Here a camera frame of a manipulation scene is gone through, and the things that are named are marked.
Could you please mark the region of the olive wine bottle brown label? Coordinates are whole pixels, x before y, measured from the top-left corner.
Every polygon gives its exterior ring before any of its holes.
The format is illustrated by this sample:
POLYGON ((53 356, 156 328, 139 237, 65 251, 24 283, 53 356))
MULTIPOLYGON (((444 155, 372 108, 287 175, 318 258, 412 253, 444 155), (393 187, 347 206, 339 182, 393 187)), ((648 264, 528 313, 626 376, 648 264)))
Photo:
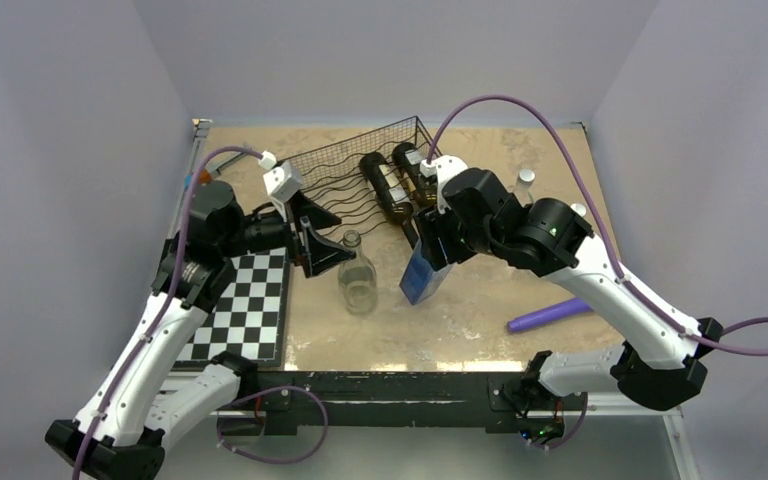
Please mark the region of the olive wine bottle brown label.
POLYGON ((424 176, 420 164, 424 157, 413 143, 402 142, 392 151, 392 159, 408 181, 413 199, 420 207, 434 206, 437 202, 437 186, 433 178, 424 176))

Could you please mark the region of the dark wine bottle Negroamaro label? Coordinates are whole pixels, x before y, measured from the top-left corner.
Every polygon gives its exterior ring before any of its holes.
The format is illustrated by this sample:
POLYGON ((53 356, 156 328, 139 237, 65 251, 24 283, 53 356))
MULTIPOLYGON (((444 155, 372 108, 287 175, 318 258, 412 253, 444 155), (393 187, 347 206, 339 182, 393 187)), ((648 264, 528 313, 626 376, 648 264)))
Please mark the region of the dark wine bottle Negroamaro label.
POLYGON ((379 152, 363 155, 358 168, 374 191, 386 219, 400 227, 410 247, 415 248, 419 236, 413 225, 414 207, 397 172, 379 152))

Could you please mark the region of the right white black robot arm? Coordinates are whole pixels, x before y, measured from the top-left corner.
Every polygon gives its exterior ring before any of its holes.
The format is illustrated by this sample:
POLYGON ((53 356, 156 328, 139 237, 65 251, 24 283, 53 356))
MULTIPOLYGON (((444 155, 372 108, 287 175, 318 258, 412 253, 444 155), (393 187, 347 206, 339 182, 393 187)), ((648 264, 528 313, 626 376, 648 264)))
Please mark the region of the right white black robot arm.
POLYGON ((638 405, 670 410, 697 396, 708 370, 707 340, 722 325, 673 308, 634 275, 618 274, 605 241, 573 208, 554 198, 523 205, 497 176, 443 157, 425 169, 437 202, 416 217, 422 255, 435 270, 487 255, 526 270, 581 299, 621 344, 578 353, 542 351, 521 381, 524 399, 544 407, 573 393, 620 392, 638 405))

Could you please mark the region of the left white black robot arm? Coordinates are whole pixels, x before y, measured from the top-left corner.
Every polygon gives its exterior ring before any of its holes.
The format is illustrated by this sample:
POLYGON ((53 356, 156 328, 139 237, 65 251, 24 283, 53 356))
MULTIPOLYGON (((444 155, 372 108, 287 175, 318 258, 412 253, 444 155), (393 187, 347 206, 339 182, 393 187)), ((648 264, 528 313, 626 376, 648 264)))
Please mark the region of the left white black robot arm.
POLYGON ((255 363, 223 351, 189 384, 158 399, 179 354, 236 278, 235 258, 283 248, 315 277, 352 258, 322 235, 339 224, 336 214, 300 191, 272 212, 246 213, 227 183, 191 187, 125 349, 79 412, 46 432, 46 443, 71 465, 73 477, 152 479, 170 449, 209 413, 255 406, 267 396, 255 363))

